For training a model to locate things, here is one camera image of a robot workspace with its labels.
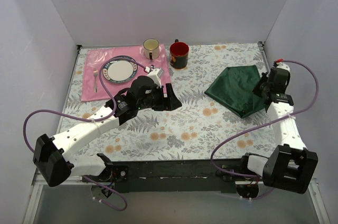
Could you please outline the dark green cloth napkin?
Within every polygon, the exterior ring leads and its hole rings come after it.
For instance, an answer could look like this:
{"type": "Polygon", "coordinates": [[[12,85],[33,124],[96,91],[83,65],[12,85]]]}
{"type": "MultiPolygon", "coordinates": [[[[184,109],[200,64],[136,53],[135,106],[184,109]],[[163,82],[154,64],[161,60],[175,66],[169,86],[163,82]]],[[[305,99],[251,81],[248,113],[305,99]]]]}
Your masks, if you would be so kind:
{"type": "Polygon", "coordinates": [[[238,117],[246,118],[265,108],[264,101],[252,92],[259,80],[255,65],[227,67],[205,94],[238,117]]]}

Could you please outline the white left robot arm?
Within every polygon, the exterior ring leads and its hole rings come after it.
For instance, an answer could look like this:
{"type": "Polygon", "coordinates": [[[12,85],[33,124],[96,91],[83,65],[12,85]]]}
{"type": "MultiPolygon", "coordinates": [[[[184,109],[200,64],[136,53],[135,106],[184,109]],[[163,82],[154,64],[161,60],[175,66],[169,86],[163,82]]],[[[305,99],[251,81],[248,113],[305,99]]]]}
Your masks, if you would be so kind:
{"type": "Polygon", "coordinates": [[[182,106],[170,83],[158,86],[148,76],[140,76],[129,88],[119,91],[88,122],[48,137],[40,136],[35,145],[33,163],[50,187],[71,176],[89,175],[106,182],[114,174],[113,164],[104,154],[76,157],[75,154],[101,134],[117,128],[143,109],[173,111],[182,106]]]}

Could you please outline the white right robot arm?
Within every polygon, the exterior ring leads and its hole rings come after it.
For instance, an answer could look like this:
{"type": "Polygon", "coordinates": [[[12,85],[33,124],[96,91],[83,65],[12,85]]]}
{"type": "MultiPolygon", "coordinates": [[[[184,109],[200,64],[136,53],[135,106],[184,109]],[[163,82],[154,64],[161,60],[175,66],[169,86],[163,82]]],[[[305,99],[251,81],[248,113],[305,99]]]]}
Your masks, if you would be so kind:
{"type": "Polygon", "coordinates": [[[253,89],[262,98],[273,122],[276,148],[270,157],[247,153],[242,157],[239,175],[251,180],[260,175],[264,185],[299,194],[306,192],[318,163],[315,152],[307,149],[299,134],[291,95],[286,94],[290,68],[280,62],[263,73],[253,89]]]}

